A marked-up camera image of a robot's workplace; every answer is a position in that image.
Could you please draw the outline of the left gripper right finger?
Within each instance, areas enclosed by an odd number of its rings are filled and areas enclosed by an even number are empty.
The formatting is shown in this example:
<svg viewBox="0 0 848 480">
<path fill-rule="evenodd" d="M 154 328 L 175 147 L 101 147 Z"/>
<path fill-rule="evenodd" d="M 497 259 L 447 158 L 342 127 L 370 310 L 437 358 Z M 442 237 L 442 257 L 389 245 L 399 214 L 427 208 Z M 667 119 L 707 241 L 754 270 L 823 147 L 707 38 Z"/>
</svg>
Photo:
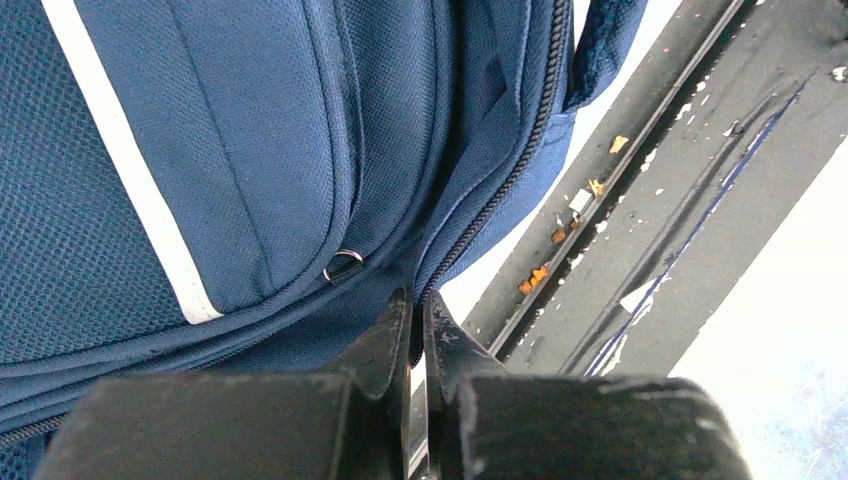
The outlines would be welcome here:
<svg viewBox="0 0 848 480">
<path fill-rule="evenodd" d="M 658 377 L 519 375 L 422 306 L 430 464 L 441 479 L 747 479 L 716 402 Z"/>
</svg>

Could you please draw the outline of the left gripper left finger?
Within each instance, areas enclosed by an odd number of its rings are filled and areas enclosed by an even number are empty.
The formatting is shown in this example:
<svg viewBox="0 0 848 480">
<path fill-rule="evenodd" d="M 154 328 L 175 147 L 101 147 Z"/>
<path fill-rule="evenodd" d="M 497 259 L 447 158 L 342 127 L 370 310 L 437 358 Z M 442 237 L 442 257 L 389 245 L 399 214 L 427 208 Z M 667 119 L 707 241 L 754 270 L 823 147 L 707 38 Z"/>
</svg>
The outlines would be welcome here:
<svg viewBox="0 0 848 480">
<path fill-rule="evenodd" d="M 326 367 L 98 381 L 63 422 L 40 479 L 403 479 L 409 471 L 411 293 Z"/>
</svg>

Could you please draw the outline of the navy blue student backpack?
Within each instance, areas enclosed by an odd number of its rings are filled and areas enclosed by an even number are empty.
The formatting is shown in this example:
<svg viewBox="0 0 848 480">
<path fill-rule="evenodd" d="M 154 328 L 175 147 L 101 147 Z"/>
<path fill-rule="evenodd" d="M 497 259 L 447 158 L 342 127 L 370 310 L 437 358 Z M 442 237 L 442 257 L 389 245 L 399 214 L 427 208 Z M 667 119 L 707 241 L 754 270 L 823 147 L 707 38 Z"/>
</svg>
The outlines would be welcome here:
<svg viewBox="0 0 848 480">
<path fill-rule="evenodd" d="M 643 1 L 5 1 L 1 475 L 100 377 L 300 370 L 508 235 Z"/>
</svg>

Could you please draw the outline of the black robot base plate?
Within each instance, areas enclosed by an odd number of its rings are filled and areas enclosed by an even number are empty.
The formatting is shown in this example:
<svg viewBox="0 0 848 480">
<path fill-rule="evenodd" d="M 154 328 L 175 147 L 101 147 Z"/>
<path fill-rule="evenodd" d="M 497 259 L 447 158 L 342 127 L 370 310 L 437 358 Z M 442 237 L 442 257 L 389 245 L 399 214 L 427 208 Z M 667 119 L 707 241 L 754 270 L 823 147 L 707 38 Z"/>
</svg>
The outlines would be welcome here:
<svg viewBox="0 0 848 480">
<path fill-rule="evenodd" d="M 847 140 L 843 1 L 655 1 L 478 301 L 510 370 L 669 373 Z"/>
</svg>

